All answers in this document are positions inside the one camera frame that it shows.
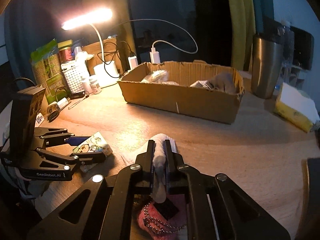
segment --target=clear plastic bottle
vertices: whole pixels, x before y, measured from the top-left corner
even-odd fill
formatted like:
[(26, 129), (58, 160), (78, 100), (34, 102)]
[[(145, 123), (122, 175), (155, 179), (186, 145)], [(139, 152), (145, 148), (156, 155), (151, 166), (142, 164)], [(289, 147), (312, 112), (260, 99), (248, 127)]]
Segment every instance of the clear plastic bottle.
[(276, 90), (280, 89), (283, 82), (289, 83), (294, 52), (294, 32), (290, 30), (290, 22), (282, 20), (281, 24), (279, 34), (283, 42), (283, 60), (280, 76), (275, 87)]

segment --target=stainless steel tumbler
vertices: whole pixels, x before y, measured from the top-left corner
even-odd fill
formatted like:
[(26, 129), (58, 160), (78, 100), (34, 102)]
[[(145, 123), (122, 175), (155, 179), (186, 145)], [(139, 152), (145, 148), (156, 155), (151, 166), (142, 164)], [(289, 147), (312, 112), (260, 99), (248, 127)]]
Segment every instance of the stainless steel tumbler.
[(280, 37), (256, 34), (252, 48), (251, 91), (260, 98), (270, 98), (280, 75), (283, 45)]

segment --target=white plastic basket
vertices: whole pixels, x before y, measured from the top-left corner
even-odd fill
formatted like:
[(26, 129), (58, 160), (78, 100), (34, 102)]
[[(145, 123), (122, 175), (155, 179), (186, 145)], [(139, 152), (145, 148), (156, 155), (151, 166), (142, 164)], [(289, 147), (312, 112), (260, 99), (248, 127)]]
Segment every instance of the white plastic basket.
[(62, 71), (72, 94), (84, 91), (81, 76), (88, 77), (89, 72), (84, 65), (72, 65)]

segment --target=brown box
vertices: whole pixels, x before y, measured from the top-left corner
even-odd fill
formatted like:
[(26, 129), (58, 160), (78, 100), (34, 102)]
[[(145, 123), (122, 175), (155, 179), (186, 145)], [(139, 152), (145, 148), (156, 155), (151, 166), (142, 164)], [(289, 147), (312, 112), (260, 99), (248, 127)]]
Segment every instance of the brown box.
[[(180, 86), (140, 82), (156, 70), (167, 70), (169, 81)], [(236, 95), (189, 87), (197, 80), (207, 80), (221, 72), (232, 74)], [(236, 119), (244, 94), (243, 79), (236, 69), (195, 62), (145, 62), (123, 76), (118, 83), (128, 103), (230, 124)]]
[[(113, 42), (114, 44), (117, 44), (117, 40), (115, 38), (105, 39), (105, 40), (103, 40), (102, 43), (105, 44), (108, 41)], [(114, 44), (111, 44), (111, 43), (105, 44), (104, 52), (116, 51), (116, 46)], [(94, 54), (94, 57), (87, 61), (87, 68), (88, 68), (89, 74), (94, 75), (95, 73), (94, 73), (93, 68), (96, 65), (99, 65), (102, 63), (101, 59), (98, 57), (98, 53), (101, 52), (101, 44), (100, 44), (100, 42), (92, 43), (88, 46), (82, 47), (82, 50), (86, 51), (88, 54)], [(112, 60), (112, 56), (107, 56), (107, 54), (105, 54), (105, 62), (108, 62), (110, 60)], [(121, 65), (120, 59), (118, 58), (117, 55), (115, 55), (113, 60), (115, 61), (116, 68), (118, 69), (119, 73), (122, 74), (124, 72), (124, 69)]]

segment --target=wooden table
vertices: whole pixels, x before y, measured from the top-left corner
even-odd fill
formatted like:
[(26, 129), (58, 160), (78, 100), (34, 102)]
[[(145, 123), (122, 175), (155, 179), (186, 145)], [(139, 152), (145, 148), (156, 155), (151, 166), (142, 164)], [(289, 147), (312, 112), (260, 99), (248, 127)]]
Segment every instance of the wooden table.
[[(244, 79), (245, 87), (250, 80)], [(36, 200), (42, 217), (56, 208), (95, 174), (113, 175), (122, 167), (119, 153), (131, 152), (150, 137), (164, 133), (176, 140), (185, 163), (200, 172), (227, 174), (290, 233), (296, 235), (303, 210), (305, 161), (319, 157), (314, 133), (304, 133), (272, 113), (274, 99), (246, 92), (232, 125), (127, 104), (118, 85), (105, 88), (74, 108), (64, 109), (43, 127), (67, 128), (76, 135), (100, 131), (114, 151), (104, 164), (70, 182), (53, 182)], [(72, 147), (55, 151), (70, 154)]]

